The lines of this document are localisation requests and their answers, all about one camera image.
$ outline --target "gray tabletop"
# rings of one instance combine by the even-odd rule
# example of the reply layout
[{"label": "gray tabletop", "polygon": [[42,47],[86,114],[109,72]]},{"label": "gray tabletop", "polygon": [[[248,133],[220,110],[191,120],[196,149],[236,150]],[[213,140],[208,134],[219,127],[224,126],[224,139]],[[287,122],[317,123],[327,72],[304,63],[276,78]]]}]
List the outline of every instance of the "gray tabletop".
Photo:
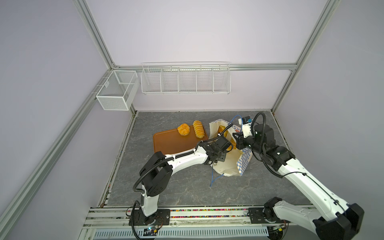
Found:
[{"label": "gray tabletop", "polygon": [[[129,137],[126,151],[118,169],[108,205],[131,206],[140,194],[132,190],[139,171],[154,153],[153,134],[174,129],[184,122],[200,120],[209,133],[209,123],[224,119],[231,121],[239,114],[253,118],[257,112],[140,112]],[[274,129],[276,144],[285,146],[270,112],[265,112],[267,124]],[[214,178],[220,176],[214,172]],[[175,173],[159,196],[160,207],[208,205],[263,205],[272,197],[299,205],[309,200],[287,179],[273,176],[253,156],[242,176],[221,177],[210,187],[212,168],[195,165]]]}]

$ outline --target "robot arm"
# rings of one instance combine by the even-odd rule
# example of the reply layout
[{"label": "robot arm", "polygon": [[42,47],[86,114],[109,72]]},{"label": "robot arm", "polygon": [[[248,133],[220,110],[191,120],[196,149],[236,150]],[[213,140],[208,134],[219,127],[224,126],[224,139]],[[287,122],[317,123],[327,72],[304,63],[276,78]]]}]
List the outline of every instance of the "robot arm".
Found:
[{"label": "robot arm", "polygon": [[[360,230],[363,209],[357,204],[349,205],[344,199],[335,195],[310,174],[287,148],[276,145],[273,130],[268,125],[255,125],[254,134],[251,126],[247,118],[242,119],[242,132],[233,133],[236,147],[238,149],[248,147],[259,153],[264,165],[272,174],[287,178],[316,207],[310,210],[302,209],[274,197],[264,205],[266,221],[273,223],[279,218],[293,222],[313,231],[321,240],[352,239]],[[215,142],[200,142],[196,148],[178,154],[155,153],[141,169],[141,176],[148,173],[148,169],[156,163],[166,162],[161,165],[161,169],[152,170],[141,182],[143,214],[150,217],[156,213],[159,194],[165,190],[172,174],[195,164],[211,165],[217,161],[224,161],[229,146],[231,143],[224,136],[219,136]]]},{"label": "robot arm", "polygon": [[140,176],[143,176],[155,164],[165,161],[161,169],[151,170],[142,180],[141,209],[144,215],[149,217],[157,211],[159,194],[165,190],[174,173],[196,164],[211,165],[217,161],[223,162],[230,146],[233,148],[232,143],[224,136],[219,136],[215,142],[201,141],[194,149],[185,152],[173,155],[156,152],[140,170]]},{"label": "robot arm", "polygon": [[321,240],[352,239],[360,230],[364,210],[358,204],[350,205],[331,192],[287,148],[276,145],[273,129],[268,125],[255,125],[252,134],[252,123],[248,119],[240,119],[243,131],[233,134],[236,147],[249,147],[259,153],[265,167],[272,174],[287,178],[316,207],[316,210],[305,210],[274,197],[264,205],[265,219],[273,222],[279,218],[296,223],[316,233]]}]

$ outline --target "white mesh basket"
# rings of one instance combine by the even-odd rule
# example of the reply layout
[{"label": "white mesh basket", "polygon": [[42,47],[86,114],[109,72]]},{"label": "white mesh basket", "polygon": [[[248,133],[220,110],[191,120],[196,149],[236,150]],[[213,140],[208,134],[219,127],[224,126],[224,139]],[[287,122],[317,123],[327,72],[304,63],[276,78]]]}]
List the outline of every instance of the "white mesh basket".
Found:
[{"label": "white mesh basket", "polygon": [[139,85],[136,71],[113,70],[96,97],[104,110],[128,111]]},{"label": "white mesh basket", "polygon": [[231,92],[229,65],[143,68],[144,94],[214,94]]}]

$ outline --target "wire basket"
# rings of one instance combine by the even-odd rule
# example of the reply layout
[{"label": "wire basket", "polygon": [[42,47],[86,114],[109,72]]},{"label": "wire basket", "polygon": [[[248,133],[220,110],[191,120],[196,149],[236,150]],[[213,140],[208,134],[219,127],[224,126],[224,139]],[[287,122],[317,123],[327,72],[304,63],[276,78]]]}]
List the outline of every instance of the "wire basket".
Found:
[{"label": "wire basket", "polygon": [[113,70],[96,97],[104,110],[128,111],[139,85],[136,71]]},{"label": "wire basket", "polygon": [[141,88],[144,94],[228,94],[229,64],[146,67],[141,73]]}]

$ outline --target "paper bag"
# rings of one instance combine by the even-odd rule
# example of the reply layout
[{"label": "paper bag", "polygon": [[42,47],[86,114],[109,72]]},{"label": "paper bag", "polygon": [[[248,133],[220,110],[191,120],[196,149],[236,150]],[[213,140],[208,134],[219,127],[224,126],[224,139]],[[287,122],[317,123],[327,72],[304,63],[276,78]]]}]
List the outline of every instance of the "paper bag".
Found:
[{"label": "paper bag", "polygon": [[[219,119],[213,121],[209,124],[209,138],[217,137],[217,130],[220,125],[227,127],[229,122]],[[230,141],[233,139],[232,133],[240,132],[241,129],[233,125],[230,129],[227,130],[227,139]],[[249,148],[244,148],[242,150],[233,149],[228,152],[224,162],[217,162],[217,165],[213,166],[214,170],[219,174],[224,174],[224,176],[241,176],[243,175],[245,168],[247,167],[249,161],[251,160],[252,152]]]}]

